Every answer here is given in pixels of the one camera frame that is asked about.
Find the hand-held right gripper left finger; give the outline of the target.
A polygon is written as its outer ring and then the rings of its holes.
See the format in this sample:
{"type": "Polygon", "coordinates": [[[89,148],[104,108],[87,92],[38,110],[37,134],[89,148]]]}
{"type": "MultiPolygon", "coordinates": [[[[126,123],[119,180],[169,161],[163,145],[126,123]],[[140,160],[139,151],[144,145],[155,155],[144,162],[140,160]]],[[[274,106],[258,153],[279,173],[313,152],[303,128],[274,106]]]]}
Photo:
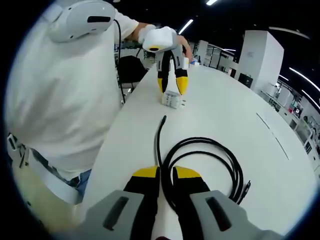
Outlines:
{"type": "Polygon", "coordinates": [[[87,240],[150,240],[158,212],[160,167],[141,168],[86,215],[87,240]]]}

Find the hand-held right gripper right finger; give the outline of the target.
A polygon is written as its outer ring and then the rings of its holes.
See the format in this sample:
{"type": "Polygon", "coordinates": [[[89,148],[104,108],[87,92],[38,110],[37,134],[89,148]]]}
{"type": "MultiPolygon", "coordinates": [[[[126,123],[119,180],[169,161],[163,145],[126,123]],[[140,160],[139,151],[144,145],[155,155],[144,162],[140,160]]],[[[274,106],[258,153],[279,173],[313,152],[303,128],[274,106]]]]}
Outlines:
{"type": "Polygon", "coordinates": [[[282,235],[263,230],[246,211],[218,190],[210,190],[201,175],[175,166],[172,170],[176,213],[185,240],[281,240],[282,235]]]}

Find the person's left hand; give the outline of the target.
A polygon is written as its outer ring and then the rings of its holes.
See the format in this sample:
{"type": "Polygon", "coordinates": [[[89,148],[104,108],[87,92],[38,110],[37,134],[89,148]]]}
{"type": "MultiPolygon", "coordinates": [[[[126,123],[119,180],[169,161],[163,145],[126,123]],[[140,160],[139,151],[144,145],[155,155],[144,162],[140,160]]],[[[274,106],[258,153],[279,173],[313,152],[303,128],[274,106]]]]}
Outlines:
{"type": "Polygon", "coordinates": [[[193,53],[187,39],[182,35],[176,35],[174,40],[178,46],[181,46],[181,56],[188,58],[188,61],[191,62],[193,60],[193,53]]]}

